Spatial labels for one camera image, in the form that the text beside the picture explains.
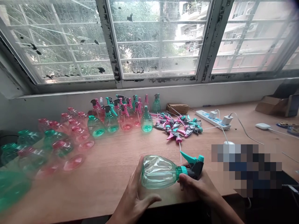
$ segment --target plastic bottle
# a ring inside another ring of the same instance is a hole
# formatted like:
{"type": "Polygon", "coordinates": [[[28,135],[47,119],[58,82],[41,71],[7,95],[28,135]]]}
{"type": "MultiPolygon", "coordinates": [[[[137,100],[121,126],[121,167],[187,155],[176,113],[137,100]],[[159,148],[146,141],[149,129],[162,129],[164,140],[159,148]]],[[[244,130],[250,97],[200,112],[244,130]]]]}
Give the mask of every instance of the plastic bottle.
{"type": "Polygon", "coordinates": [[[94,140],[90,133],[77,125],[72,126],[72,137],[74,144],[80,152],[86,151],[94,145],[94,140]]]}
{"type": "Polygon", "coordinates": [[[69,115],[71,115],[72,118],[78,118],[78,113],[74,108],[68,107],[68,111],[69,111],[69,115]]]}
{"type": "Polygon", "coordinates": [[[153,129],[153,119],[150,115],[149,111],[147,110],[147,106],[144,106],[144,114],[141,119],[141,129],[144,132],[150,132],[153,129]]]}
{"type": "Polygon", "coordinates": [[[141,119],[142,119],[140,102],[135,102],[135,111],[132,117],[133,117],[133,125],[136,127],[140,127],[141,119]]]}
{"type": "Polygon", "coordinates": [[[87,128],[88,116],[83,111],[78,112],[78,122],[87,128]]]}
{"type": "Polygon", "coordinates": [[[103,123],[93,115],[89,116],[89,120],[87,122],[89,133],[95,138],[101,138],[105,133],[105,126],[103,123]]]}
{"type": "Polygon", "coordinates": [[[34,179],[42,166],[46,165],[49,153],[45,150],[37,150],[32,146],[18,151],[18,166],[30,179],[34,179]]]}
{"type": "Polygon", "coordinates": [[[0,213],[18,202],[31,188],[31,181],[20,172],[0,171],[0,213]]]}
{"type": "Polygon", "coordinates": [[[133,127],[132,120],[130,119],[130,115],[127,110],[127,105],[121,105],[121,116],[119,118],[119,125],[122,130],[128,131],[133,127]]]}
{"type": "Polygon", "coordinates": [[[104,119],[104,126],[108,133],[114,133],[119,129],[119,124],[117,120],[117,113],[113,109],[113,105],[107,105],[104,107],[106,116],[104,119]]]}
{"type": "Polygon", "coordinates": [[[190,168],[177,166],[169,159],[162,156],[148,155],[143,159],[141,184],[148,189],[166,188],[173,185],[184,173],[194,179],[198,179],[202,172],[204,157],[188,156],[181,151],[181,154],[187,159],[190,168]]]}
{"type": "Polygon", "coordinates": [[[84,125],[78,122],[76,119],[70,119],[69,120],[69,128],[70,128],[70,133],[72,133],[72,127],[73,126],[79,126],[80,128],[84,129],[84,125]]]}
{"type": "Polygon", "coordinates": [[[50,128],[50,121],[46,118],[40,118],[38,120],[38,130],[42,135],[44,135],[45,131],[51,129],[50,128]]]}
{"type": "Polygon", "coordinates": [[[42,139],[42,135],[39,132],[32,132],[29,130],[21,130],[18,132],[18,144],[19,145],[34,145],[42,139]]]}
{"type": "Polygon", "coordinates": [[[85,160],[85,156],[78,154],[75,156],[70,155],[73,151],[73,145],[70,142],[59,140],[53,144],[54,155],[62,163],[64,171],[71,171],[78,168],[85,160]]]}
{"type": "Polygon", "coordinates": [[[60,123],[62,124],[69,124],[69,120],[72,119],[73,117],[69,115],[68,113],[62,113],[61,118],[60,118],[60,123]]]}
{"type": "Polygon", "coordinates": [[[160,93],[155,94],[155,101],[153,102],[152,111],[154,114],[159,113],[161,111],[160,93]]]}
{"type": "Polygon", "coordinates": [[[147,106],[148,111],[150,111],[149,96],[147,94],[145,95],[144,98],[144,106],[147,106]]]}
{"type": "Polygon", "coordinates": [[[58,123],[57,121],[51,121],[50,128],[58,132],[63,132],[67,135],[70,134],[69,127],[66,124],[58,123]]]}
{"type": "Polygon", "coordinates": [[[18,156],[18,151],[28,147],[28,145],[18,145],[16,143],[9,143],[1,146],[2,155],[1,162],[6,166],[10,161],[18,156]]]}
{"type": "Polygon", "coordinates": [[[54,142],[58,140],[63,141],[70,141],[70,137],[63,133],[63,132],[57,132],[53,129],[50,129],[48,131],[45,131],[45,138],[44,138],[44,146],[43,148],[48,151],[52,151],[52,145],[54,142]]]}

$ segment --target computer mouse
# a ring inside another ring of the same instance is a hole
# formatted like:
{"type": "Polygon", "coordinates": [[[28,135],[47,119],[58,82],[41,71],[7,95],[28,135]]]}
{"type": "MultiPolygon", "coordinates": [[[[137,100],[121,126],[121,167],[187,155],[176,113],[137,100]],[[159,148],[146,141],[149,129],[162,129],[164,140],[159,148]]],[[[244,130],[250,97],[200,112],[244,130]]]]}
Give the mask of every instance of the computer mouse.
{"type": "Polygon", "coordinates": [[[259,129],[262,129],[262,130],[267,130],[267,129],[271,128],[270,125],[265,124],[265,123],[258,123],[258,124],[256,124],[255,126],[256,126],[257,128],[259,128],[259,129]]]}
{"type": "Polygon", "coordinates": [[[228,142],[225,141],[224,144],[225,144],[225,145],[234,145],[234,143],[233,143],[233,142],[230,142],[230,141],[228,141],[228,142]]]}

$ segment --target window pane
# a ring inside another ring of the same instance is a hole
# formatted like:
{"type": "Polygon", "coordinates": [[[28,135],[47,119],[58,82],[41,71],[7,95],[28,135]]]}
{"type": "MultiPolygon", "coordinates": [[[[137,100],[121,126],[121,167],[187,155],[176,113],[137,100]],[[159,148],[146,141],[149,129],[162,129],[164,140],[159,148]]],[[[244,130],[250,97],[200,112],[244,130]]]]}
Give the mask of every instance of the window pane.
{"type": "Polygon", "coordinates": [[[38,84],[114,79],[95,1],[2,1],[0,16],[38,84]]]}
{"type": "Polygon", "coordinates": [[[124,79],[195,75],[209,2],[110,1],[124,79]]]}
{"type": "Polygon", "coordinates": [[[212,73],[267,71],[295,25],[291,10],[286,2],[235,1],[212,73]]]}

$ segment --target cardboard box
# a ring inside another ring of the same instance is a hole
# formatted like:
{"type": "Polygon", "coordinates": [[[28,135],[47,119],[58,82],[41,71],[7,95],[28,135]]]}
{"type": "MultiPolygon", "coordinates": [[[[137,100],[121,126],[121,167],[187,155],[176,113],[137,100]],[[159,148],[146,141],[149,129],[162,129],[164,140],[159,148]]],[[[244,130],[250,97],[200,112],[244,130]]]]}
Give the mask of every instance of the cardboard box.
{"type": "Polygon", "coordinates": [[[166,107],[167,111],[169,111],[173,114],[179,115],[177,112],[175,112],[173,110],[173,108],[180,114],[188,114],[188,111],[189,111],[189,106],[187,104],[173,104],[173,103],[167,104],[167,107],[166,107]]]}
{"type": "Polygon", "coordinates": [[[285,116],[287,110],[288,98],[275,98],[273,95],[264,96],[258,103],[255,110],[267,115],[285,116]]]}

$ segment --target window frame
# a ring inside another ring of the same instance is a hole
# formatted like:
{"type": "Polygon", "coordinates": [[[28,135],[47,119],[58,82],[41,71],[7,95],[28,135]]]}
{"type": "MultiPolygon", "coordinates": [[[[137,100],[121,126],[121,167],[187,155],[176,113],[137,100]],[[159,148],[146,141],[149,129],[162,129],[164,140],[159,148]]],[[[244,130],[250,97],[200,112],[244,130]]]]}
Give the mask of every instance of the window frame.
{"type": "MultiPolygon", "coordinates": [[[[276,1],[286,1],[286,0],[257,0],[255,1],[254,6],[251,8],[249,19],[246,23],[250,24],[253,20],[253,16],[260,2],[276,2],[276,1]]],[[[216,1],[212,0],[208,8],[208,21],[204,29],[205,39],[203,41],[201,53],[197,60],[197,66],[195,69],[195,75],[190,76],[173,76],[173,77],[158,77],[158,78],[141,78],[141,79],[123,79],[121,76],[122,67],[120,62],[120,55],[118,52],[118,45],[116,42],[116,36],[113,35],[115,32],[109,0],[95,0],[96,5],[99,11],[100,21],[103,27],[103,32],[105,36],[105,42],[108,49],[109,59],[113,69],[114,80],[108,81],[83,81],[83,82],[74,82],[74,83],[59,83],[59,84],[45,84],[45,85],[35,85],[33,82],[34,79],[30,80],[31,74],[34,74],[34,71],[31,71],[30,66],[26,66],[28,63],[26,58],[20,55],[15,50],[15,43],[7,42],[6,39],[13,38],[10,32],[7,32],[6,29],[2,29],[3,23],[0,20],[0,37],[3,42],[0,43],[0,50],[2,54],[5,54],[5,51],[10,51],[10,55],[14,60],[11,60],[11,66],[15,67],[16,64],[19,64],[22,72],[21,75],[24,81],[18,81],[23,86],[29,86],[32,90],[32,94],[38,93],[58,93],[58,92],[70,92],[70,91],[84,91],[84,90],[99,90],[99,89],[120,89],[120,88],[134,88],[134,87],[151,87],[151,86],[165,86],[165,85],[185,85],[185,84],[194,84],[194,83],[205,83],[205,82],[227,82],[227,81],[245,81],[245,80],[265,80],[265,79],[274,79],[282,77],[296,77],[299,69],[294,70],[282,70],[284,65],[287,63],[289,58],[295,52],[299,46],[299,38],[292,38],[294,33],[290,32],[289,35],[285,38],[283,45],[279,48],[276,53],[279,55],[272,63],[269,65],[271,71],[266,72],[242,72],[242,73],[212,73],[212,69],[217,57],[219,46],[222,42],[222,37],[226,24],[232,10],[234,0],[221,0],[216,1]]],[[[238,3],[247,3],[243,0],[235,0],[238,3]]],[[[240,39],[244,39],[246,35],[242,34],[240,39]]],[[[232,57],[231,63],[234,63],[234,60],[238,57],[237,55],[228,55],[232,57]]]]}

